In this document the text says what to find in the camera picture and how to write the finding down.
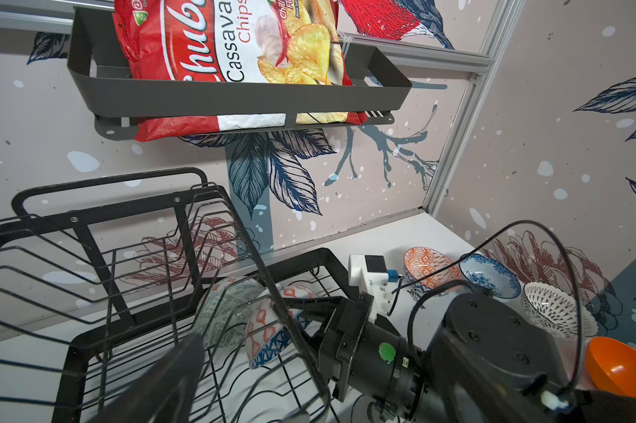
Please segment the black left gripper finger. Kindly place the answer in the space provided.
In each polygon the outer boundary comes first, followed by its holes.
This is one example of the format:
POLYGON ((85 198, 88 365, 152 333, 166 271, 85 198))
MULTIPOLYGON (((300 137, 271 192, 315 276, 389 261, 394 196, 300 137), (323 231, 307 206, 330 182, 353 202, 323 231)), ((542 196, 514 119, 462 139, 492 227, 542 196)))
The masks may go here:
POLYGON ((202 336, 191 333, 92 421, 189 421, 203 363, 202 336))

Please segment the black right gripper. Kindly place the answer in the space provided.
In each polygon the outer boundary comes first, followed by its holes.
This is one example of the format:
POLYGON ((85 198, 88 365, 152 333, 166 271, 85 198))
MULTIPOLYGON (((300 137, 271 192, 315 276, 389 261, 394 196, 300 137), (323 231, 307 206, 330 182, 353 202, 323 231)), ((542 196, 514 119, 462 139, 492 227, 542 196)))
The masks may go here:
POLYGON ((343 402, 353 359, 368 322, 374 298, 360 294, 356 300, 345 297, 284 298, 289 309, 303 317, 326 317, 327 327, 318 350, 318 368, 326 382, 335 382, 332 398, 343 402))

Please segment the blue triangle patterned bowl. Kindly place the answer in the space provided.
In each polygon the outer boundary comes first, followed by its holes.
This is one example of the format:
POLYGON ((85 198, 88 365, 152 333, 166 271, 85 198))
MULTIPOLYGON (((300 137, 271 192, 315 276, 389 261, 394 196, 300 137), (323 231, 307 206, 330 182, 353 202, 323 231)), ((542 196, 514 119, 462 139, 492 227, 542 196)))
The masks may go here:
MULTIPOLYGON (((289 287, 279 287, 278 292, 284 299, 318 298, 318 295, 310 287, 300 283, 289 287)), ((266 365, 292 343, 289 330, 275 313, 275 303, 268 294, 268 290, 262 292, 258 298, 261 298, 262 301, 253 311, 246 329, 245 349, 250 369, 266 365)), ((300 329, 305 330, 309 326, 310 321, 302 317, 302 310, 292 308, 288 313, 300 329)))

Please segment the green patterned ceramic bowl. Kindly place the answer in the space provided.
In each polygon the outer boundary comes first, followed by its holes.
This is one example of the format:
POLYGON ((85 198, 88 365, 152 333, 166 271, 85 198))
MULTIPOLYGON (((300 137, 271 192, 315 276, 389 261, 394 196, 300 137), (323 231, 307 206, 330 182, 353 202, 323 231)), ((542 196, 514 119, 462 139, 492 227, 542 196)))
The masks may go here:
POLYGON ((264 292, 255 278, 224 278, 212 285, 201 299, 192 326, 193 332, 201 334, 203 347, 236 347, 260 304, 255 300, 264 292))

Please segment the orange patterned ceramic bowl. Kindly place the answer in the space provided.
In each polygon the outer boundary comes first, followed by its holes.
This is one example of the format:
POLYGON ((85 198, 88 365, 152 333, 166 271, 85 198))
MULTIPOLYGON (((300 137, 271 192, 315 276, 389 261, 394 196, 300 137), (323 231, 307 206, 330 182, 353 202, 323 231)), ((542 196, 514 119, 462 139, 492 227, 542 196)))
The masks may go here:
MULTIPOLYGON (((426 247, 414 247, 404 254, 404 284, 419 280, 452 263, 452 260, 441 252, 426 247)), ((414 286, 408 287, 408 292, 414 300, 419 300, 426 292, 440 287, 452 280, 462 280, 462 273, 457 266, 426 278, 414 286)))

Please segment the plain orange bowl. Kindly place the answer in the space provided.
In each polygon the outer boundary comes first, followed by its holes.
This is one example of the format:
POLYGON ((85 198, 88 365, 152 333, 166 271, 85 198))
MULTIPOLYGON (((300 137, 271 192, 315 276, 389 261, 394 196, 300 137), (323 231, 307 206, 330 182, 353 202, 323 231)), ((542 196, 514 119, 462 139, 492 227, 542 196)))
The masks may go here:
POLYGON ((586 350, 586 369, 600 391, 636 398, 636 350, 605 337, 593 338, 586 350))

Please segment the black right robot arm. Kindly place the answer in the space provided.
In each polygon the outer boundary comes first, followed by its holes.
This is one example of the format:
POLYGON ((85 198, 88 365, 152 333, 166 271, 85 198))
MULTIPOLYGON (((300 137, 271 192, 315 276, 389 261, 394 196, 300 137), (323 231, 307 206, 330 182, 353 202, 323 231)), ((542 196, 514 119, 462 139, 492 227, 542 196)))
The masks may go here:
POLYGON ((371 304, 288 301, 320 324, 310 357, 337 399, 353 388, 412 422, 636 422, 636 398, 569 389, 552 337, 499 301, 455 297, 426 349, 371 323, 371 304))

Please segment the black two-tier dish rack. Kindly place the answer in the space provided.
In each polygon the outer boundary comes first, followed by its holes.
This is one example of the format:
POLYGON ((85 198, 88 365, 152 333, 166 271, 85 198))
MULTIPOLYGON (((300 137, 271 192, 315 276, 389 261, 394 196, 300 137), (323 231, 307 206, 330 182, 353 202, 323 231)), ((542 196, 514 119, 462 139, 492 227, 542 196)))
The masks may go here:
MULTIPOLYGON (((149 173, 180 190, 121 199, 121 177, 25 190, 0 220, 0 422, 93 422, 191 333, 219 280, 255 278, 271 292, 304 284, 354 298, 327 249, 283 260, 261 255, 226 190, 193 168, 149 173)), ((204 348, 187 422, 359 422, 374 403, 332 398, 311 361, 310 322, 250 369, 245 338, 204 348)))

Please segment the blue floral ceramic bowl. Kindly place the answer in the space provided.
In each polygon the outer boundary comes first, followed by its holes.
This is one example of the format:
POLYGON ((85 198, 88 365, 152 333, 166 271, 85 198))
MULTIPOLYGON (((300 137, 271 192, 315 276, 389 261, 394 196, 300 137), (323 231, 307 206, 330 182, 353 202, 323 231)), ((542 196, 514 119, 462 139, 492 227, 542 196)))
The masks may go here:
POLYGON ((515 273, 489 257, 465 255, 459 269, 469 282, 488 289, 498 299, 513 300, 521 295, 522 287, 515 273))

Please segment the white red dotted bowl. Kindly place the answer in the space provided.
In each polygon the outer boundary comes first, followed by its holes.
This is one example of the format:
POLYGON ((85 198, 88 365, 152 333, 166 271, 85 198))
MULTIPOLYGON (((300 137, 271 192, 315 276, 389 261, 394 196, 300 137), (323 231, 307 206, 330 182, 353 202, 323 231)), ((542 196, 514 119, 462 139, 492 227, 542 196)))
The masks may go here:
POLYGON ((536 327, 554 338, 577 340, 579 320, 575 299, 557 287, 539 282, 525 284, 522 309, 536 327))

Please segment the red cassava chips bag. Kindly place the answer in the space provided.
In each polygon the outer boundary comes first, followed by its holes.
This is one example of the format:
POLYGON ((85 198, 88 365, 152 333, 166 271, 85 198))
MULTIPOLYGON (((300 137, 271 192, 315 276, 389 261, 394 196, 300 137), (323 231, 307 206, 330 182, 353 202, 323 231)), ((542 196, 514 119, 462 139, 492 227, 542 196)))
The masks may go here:
POLYGON ((117 1, 134 79, 351 86, 331 1, 117 1))

